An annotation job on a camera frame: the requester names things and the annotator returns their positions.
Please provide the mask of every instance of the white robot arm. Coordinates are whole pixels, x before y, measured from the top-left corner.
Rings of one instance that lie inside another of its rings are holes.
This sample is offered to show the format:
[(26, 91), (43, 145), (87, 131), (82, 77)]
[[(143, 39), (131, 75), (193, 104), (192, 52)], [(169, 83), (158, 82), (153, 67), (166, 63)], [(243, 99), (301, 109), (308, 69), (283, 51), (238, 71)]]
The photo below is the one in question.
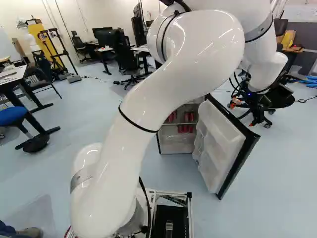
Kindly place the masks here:
[(268, 0), (185, 2), (171, 4), (149, 30), (150, 53), (163, 65), (127, 94), (104, 143), (74, 162), (71, 220), (80, 238), (109, 237), (133, 217), (145, 149), (172, 111), (219, 87), (241, 61), (254, 92), (287, 61), (276, 52)]

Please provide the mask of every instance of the black ring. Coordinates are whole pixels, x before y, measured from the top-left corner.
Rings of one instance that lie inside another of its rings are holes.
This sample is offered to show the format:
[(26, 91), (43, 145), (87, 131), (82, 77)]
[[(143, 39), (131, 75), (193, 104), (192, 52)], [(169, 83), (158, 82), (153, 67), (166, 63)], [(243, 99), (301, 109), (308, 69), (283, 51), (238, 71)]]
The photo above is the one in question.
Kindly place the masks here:
[(177, 17), (179, 14), (175, 14), (174, 17), (170, 20), (170, 22), (166, 25), (164, 31), (163, 31), (163, 35), (162, 35), (162, 42), (161, 42), (161, 51), (162, 51), (162, 56), (163, 56), (163, 60), (166, 61), (165, 59), (165, 55), (164, 55), (164, 37), (165, 37), (165, 32), (168, 29), (168, 26), (170, 25), (170, 23), (174, 20), (175, 17)]
[(149, 133), (157, 133), (157, 132), (158, 132), (158, 130), (149, 130), (149, 129), (146, 129), (146, 128), (144, 128), (144, 127), (139, 126), (138, 124), (135, 124), (133, 121), (131, 121), (131, 120), (121, 111), (120, 106), (118, 107), (118, 109), (119, 109), (120, 114), (123, 116), (123, 118), (126, 119), (130, 124), (134, 125), (135, 127), (139, 128), (139, 129), (141, 129), (141, 130), (143, 130), (143, 131), (149, 132)]
[(254, 39), (252, 39), (252, 40), (245, 41), (245, 43), (249, 43), (249, 42), (255, 41), (255, 40), (257, 40), (258, 38), (260, 38), (262, 35), (264, 35), (264, 34), (271, 28), (271, 26), (272, 26), (272, 24), (273, 24), (273, 21), (274, 21), (274, 19), (273, 19), (273, 17), (272, 17), (272, 22), (271, 22), (270, 26), (267, 28), (266, 31), (264, 31), (261, 35), (257, 36), (256, 38), (254, 38)]
[(165, 22), (169, 17), (165, 18), (164, 21), (161, 23), (161, 25), (160, 25), (159, 28), (158, 28), (158, 34), (157, 34), (157, 48), (158, 48), (158, 37), (159, 37), (160, 28), (163, 26), (164, 22)]

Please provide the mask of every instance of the blue chair seat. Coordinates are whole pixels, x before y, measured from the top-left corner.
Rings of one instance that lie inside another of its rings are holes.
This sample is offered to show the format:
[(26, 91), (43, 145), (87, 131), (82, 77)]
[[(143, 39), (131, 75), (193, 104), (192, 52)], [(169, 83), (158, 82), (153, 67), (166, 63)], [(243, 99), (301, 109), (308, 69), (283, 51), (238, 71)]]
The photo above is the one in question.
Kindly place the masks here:
[(11, 107), (0, 111), (0, 126), (12, 125), (27, 113), (25, 107)]

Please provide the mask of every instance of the white wall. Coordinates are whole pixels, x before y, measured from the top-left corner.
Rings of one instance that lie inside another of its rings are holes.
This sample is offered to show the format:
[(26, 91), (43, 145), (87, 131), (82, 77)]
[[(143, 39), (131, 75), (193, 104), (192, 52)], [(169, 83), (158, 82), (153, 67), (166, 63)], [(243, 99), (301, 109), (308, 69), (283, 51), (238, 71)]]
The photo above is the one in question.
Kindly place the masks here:
[[(107, 26), (113, 28), (120, 27), (124, 29), (124, 33), (129, 37), (130, 42), (135, 43), (131, 18), (134, 16), (133, 8), (139, 0), (56, 1), (70, 35), (71, 31), (75, 30), (82, 40), (86, 41), (94, 38), (92, 28)], [(159, 0), (142, 0), (142, 4), (145, 20), (149, 20), (147, 17), (148, 11), (151, 12), (152, 20), (159, 15)], [(165, 5), (161, 3), (160, 8), (161, 10), (165, 9)], [(46, 29), (56, 27), (61, 34), (72, 60), (78, 60), (78, 56), (58, 12), (55, 0), (1, 1), (0, 25), (4, 27), (9, 38), (17, 37), (19, 39), (23, 49), (27, 51), (27, 53), (30, 52), (30, 50), (21, 39), (21, 34), (16, 28), (16, 19), (17, 17), (30, 19), (31, 15), (41, 19)], [(54, 39), (53, 42), (57, 49), (61, 50), (61, 45), (58, 40)]]
[(12, 41), (9, 39), (8, 35), (4, 29), (0, 26), (0, 59), (10, 56), (11, 61), (20, 60), (20, 54), (16, 51)]
[(22, 40), (21, 32), (16, 28), (18, 17), (31, 19), (31, 15), (40, 18), (45, 26), (52, 27), (50, 19), (42, 5), (41, 0), (2, 0), (0, 7), (0, 25), (3, 26), (8, 37), (17, 37), (26, 53), (30, 52), (27, 44)]

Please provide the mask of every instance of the computer monitor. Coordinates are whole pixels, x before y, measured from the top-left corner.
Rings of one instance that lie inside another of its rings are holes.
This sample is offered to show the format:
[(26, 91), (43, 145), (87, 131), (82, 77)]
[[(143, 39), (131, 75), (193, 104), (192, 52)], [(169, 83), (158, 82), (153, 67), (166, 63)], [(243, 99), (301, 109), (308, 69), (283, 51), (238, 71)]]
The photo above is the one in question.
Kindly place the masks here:
[(95, 37), (101, 46), (113, 47), (115, 41), (115, 33), (117, 30), (100, 30), (96, 31)]
[(99, 31), (104, 31), (104, 30), (112, 30), (112, 27), (100, 27), (100, 28), (93, 28), (93, 33), (94, 33), (94, 36), (95, 38), (97, 39), (96, 37), (96, 33), (99, 32)]

